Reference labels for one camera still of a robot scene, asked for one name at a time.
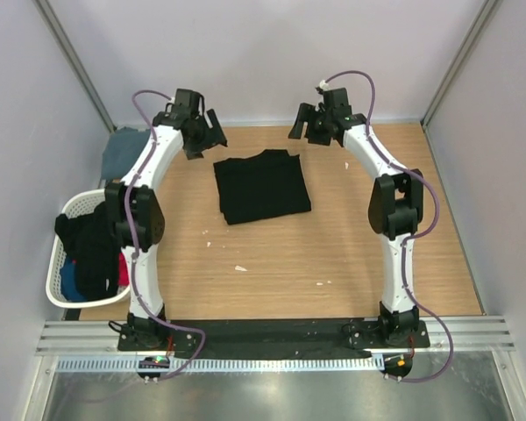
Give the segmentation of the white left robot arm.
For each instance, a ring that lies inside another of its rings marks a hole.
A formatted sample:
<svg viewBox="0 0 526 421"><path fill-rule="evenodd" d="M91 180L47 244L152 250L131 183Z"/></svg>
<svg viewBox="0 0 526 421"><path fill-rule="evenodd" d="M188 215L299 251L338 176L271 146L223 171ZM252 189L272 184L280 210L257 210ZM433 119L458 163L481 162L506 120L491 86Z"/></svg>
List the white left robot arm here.
<svg viewBox="0 0 526 421"><path fill-rule="evenodd" d="M178 89L154 118L146 120L149 138L131 169L104 188L111 235L121 248L130 283L130 308L117 328L120 351L160 350L175 332L167 322L160 293L157 256L166 221L157 190L178 153L202 157L227 139L214 110L192 89Z"/></svg>

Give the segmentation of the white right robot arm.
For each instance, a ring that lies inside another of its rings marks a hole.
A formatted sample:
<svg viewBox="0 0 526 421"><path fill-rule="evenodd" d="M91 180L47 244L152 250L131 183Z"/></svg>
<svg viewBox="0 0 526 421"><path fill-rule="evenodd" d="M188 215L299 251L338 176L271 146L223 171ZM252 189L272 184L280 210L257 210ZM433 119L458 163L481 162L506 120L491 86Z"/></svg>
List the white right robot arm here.
<svg viewBox="0 0 526 421"><path fill-rule="evenodd" d="M411 236L423 220L423 185L380 142L365 116L352 112L345 88L316 90L322 100L300 104L288 136L324 146L336 140L373 179L367 217L380 239L384 273L377 333L384 345L396 347L419 326L419 309L411 298Z"/></svg>

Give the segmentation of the black t-shirt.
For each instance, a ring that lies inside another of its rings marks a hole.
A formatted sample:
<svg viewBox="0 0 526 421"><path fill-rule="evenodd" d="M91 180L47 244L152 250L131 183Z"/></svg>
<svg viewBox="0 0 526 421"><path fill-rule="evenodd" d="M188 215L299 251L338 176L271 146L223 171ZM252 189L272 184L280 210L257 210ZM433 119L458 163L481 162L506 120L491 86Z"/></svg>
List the black t-shirt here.
<svg viewBox="0 0 526 421"><path fill-rule="evenodd" d="M312 204L300 156L266 149L213 164L219 209L228 225L309 212Z"/></svg>

